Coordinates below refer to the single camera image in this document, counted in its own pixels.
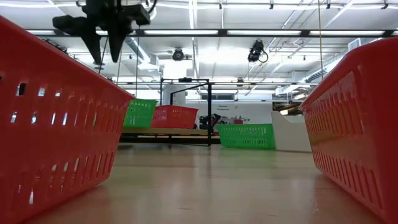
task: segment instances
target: overhead rail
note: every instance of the overhead rail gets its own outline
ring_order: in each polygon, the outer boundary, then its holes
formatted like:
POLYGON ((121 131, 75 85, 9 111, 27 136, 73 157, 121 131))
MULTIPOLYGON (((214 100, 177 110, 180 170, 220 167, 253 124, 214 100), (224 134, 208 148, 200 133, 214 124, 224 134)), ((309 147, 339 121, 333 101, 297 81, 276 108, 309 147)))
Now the overhead rail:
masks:
MULTIPOLYGON (((71 37, 56 29, 27 29, 39 37, 71 37)), ((96 31, 100 36, 107 36, 103 30, 96 31)), ((360 38, 360 37, 393 37, 398 30, 348 30, 323 29, 323 38, 360 38)), ((319 30, 310 29, 140 29, 128 37, 308 37, 319 38, 319 30)))

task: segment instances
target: fluorescent light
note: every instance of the fluorescent light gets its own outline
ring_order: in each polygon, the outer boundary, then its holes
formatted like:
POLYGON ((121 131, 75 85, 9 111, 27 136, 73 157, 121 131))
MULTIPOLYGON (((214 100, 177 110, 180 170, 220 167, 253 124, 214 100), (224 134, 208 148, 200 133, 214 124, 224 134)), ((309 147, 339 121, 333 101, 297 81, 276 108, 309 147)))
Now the fluorescent light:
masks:
POLYGON ((229 30, 231 35, 299 35, 299 30, 229 30))
POLYGON ((55 7, 76 7, 75 3, 70 4, 11 4, 11 3, 0 3, 0 6, 4 7, 19 7, 27 9, 45 9, 45 8, 55 8, 55 7))
MULTIPOLYGON (((382 35, 383 30, 323 30, 322 35, 382 35)), ((320 35, 319 30, 310 31, 310 35, 320 35)))
POLYGON ((215 35, 218 30, 145 30, 148 35, 215 35))
POLYGON ((53 30, 26 30, 34 35, 55 35, 53 30))
POLYGON ((373 43, 373 42, 378 41, 378 40, 381 40, 381 39, 382 39, 382 37, 379 37, 379 38, 376 38, 376 39, 370 41, 369 43, 373 43))
POLYGON ((98 35, 107 35, 108 31, 103 31, 103 30, 96 30, 95 31, 98 35))

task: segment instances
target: red object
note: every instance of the red object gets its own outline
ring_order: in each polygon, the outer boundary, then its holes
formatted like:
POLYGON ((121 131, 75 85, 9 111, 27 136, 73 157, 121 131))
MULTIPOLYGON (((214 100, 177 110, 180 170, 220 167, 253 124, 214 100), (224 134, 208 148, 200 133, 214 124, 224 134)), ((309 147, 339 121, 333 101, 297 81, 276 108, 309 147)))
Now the red object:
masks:
POLYGON ((0 223, 109 177, 131 95, 0 16, 0 223))
POLYGON ((398 223, 398 38, 350 51, 303 102, 315 165, 398 223))
POLYGON ((234 124, 243 124, 243 120, 234 120, 234 124))
POLYGON ((184 106, 157 106, 151 127, 193 129, 197 113, 198 109, 184 106))

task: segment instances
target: wooden floor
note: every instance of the wooden floor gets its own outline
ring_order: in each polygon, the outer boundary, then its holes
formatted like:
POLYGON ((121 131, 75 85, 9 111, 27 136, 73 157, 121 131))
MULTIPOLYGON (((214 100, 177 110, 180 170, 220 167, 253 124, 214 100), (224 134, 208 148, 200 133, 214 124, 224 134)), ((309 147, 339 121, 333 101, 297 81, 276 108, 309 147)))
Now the wooden floor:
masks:
POLYGON ((306 153, 120 147, 111 177, 30 224, 381 223, 306 153))

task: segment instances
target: green basket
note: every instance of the green basket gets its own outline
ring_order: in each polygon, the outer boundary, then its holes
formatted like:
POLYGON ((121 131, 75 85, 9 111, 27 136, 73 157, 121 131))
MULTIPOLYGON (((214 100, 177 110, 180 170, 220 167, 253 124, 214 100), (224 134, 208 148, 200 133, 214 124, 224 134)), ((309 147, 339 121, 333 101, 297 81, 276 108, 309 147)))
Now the green basket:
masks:
POLYGON ((123 126, 126 128, 149 128, 156 100, 135 99, 130 101, 123 126))
POLYGON ((217 129, 224 147, 275 149, 272 124, 220 124, 217 129))

